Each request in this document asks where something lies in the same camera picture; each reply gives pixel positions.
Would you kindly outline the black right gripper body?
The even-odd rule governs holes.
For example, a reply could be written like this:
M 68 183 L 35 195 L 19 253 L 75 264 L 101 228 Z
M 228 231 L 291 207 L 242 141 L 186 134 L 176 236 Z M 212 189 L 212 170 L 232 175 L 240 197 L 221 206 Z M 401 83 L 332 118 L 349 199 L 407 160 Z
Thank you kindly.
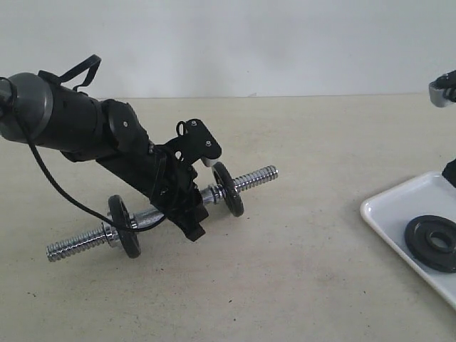
M 456 187 L 456 159 L 448 162 L 442 171 L 442 176 L 453 186 Z

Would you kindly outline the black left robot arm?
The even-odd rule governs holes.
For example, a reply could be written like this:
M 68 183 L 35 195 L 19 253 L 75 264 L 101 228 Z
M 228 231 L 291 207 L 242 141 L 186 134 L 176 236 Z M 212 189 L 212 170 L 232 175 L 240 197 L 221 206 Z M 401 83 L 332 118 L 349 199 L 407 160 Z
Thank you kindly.
M 66 88 L 50 73 L 1 79 L 1 136 L 37 153 L 57 150 L 71 162 L 94 161 L 149 199 L 195 241 L 207 218 L 194 163 L 206 157 L 209 132 L 198 120 L 179 122 L 176 136 L 155 144 L 133 110 Z

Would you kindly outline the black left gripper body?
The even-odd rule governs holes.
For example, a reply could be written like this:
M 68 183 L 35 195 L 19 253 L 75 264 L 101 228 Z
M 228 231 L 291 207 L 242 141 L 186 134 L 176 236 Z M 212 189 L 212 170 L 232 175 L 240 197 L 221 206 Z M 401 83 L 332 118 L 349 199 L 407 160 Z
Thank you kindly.
M 185 151 L 168 144 L 151 144 L 148 153 L 157 163 L 150 204 L 160 213 L 160 218 L 150 223 L 149 228 L 166 220 L 179 228 L 198 228 L 200 195 L 195 184 L 197 172 Z

